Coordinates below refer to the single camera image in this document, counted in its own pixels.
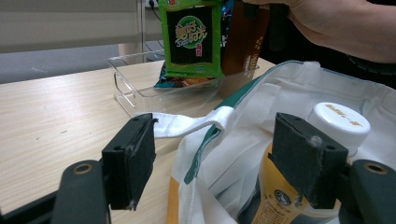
yellow bottle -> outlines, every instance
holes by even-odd
[[[315,105],[307,121],[347,148],[349,158],[356,155],[358,147],[371,129],[367,119],[358,112],[343,105],[327,102]],[[257,189],[260,199],[257,196],[254,198],[256,201],[251,203],[243,214],[241,223],[324,224],[338,217],[341,204],[336,201],[334,209],[314,209],[269,159],[268,155],[272,154],[272,151],[271,144],[262,157],[259,172],[260,189]]]
[[[259,173],[262,199],[252,224],[319,224],[338,216],[339,203],[335,209],[313,209],[268,159],[268,153],[271,152],[272,145],[262,157]]]

wooden table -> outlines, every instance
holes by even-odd
[[[259,60],[259,66],[256,75],[273,65]],[[150,63],[138,69],[150,68],[158,76]],[[55,191],[69,165],[101,158],[102,149],[130,118],[113,94],[108,69],[0,85],[2,214]],[[154,171],[136,212],[111,211],[113,223],[165,223],[179,140],[156,141]]]

white fabric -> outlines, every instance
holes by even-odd
[[[153,113],[153,117],[158,119],[158,124],[155,125],[154,137],[180,137],[213,124],[220,130],[225,130],[232,112],[232,107],[222,106],[211,111],[205,117],[196,119],[183,115]]]
[[[236,109],[221,106],[198,119],[155,114],[160,124],[154,126],[157,137],[189,133],[178,147],[172,172],[180,184],[179,223],[236,223],[254,190],[262,153],[272,141],[276,112],[306,119],[315,104],[325,101],[350,107],[371,123],[372,130],[353,161],[380,161],[396,169],[396,91],[336,75],[317,63],[276,67]],[[216,124],[221,133],[208,140],[195,161],[209,124]],[[186,183],[195,162],[200,162],[197,177]]]

transparent plastic bin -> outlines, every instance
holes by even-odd
[[[218,77],[183,88],[154,88],[163,60],[163,50],[108,60],[114,76],[114,97],[131,117],[134,117],[134,113],[142,112],[201,117],[248,83],[256,71]]]

brown box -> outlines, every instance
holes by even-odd
[[[255,18],[246,18],[243,2],[235,1],[222,59],[221,69],[225,76],[256,68],[268,21],[267,9],[260,8]]]

